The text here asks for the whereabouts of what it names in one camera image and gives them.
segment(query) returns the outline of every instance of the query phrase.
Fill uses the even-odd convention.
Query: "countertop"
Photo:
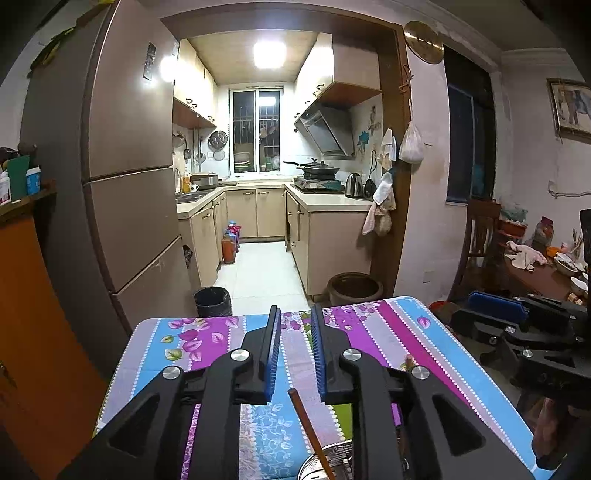
[[[303,193],[293,186],[291,181],[285,180],[253,180],[241,181],[234,186],[221,186],[213,189],[207,195],[195,202],[177,204],[179,220],[191,218],[195,213],[204,208],[209,202],[217,198],[223,192],[233,190],[250,190],[256,188],[272,189],[285,187],[308,212],[367,212],[372,202],[365,199],[350,199],[342,193]]]

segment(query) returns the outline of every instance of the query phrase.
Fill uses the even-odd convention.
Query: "range hood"
[[[349,111],[312,104],[295,125],[310,134],[324,158],[350,160],[355,155]]]

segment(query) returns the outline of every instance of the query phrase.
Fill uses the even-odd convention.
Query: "pot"
[[[197,190],[211,190],[217,187],[217,173],[196,173],[191,175],[191,184]]]
[[[332,175],[332,176],[334,176],[334,174],[340,170],[339,168],[331,167],[330,165],[327,165],[326,163],[324,163],[324,160],[321,161],[320,163],[318,163],[318,161],[315,158],[312,158],[312,157],[308,157],[308,158],[310,158],[314,161],[312,163],[304,163],[304,164],[296,163],[294,161],[285,161],[283,163],[295,165],[298,168],[301,168],[304,171],[304,173],[307,173],[308,175],[311,175],[311,176],[315,176],[315,175],[322,175],[322,176]]]

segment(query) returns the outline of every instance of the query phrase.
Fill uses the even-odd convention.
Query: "trash can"
[[[193,294],[197,313],[200,317],[229,317],[232,315],[232,301],[223,287],[204,287]]]

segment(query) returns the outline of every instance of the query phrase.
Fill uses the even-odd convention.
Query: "framed picture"
[[[554,124],[559,136],[591,141],[591,89],[582,82],[548,79]]]

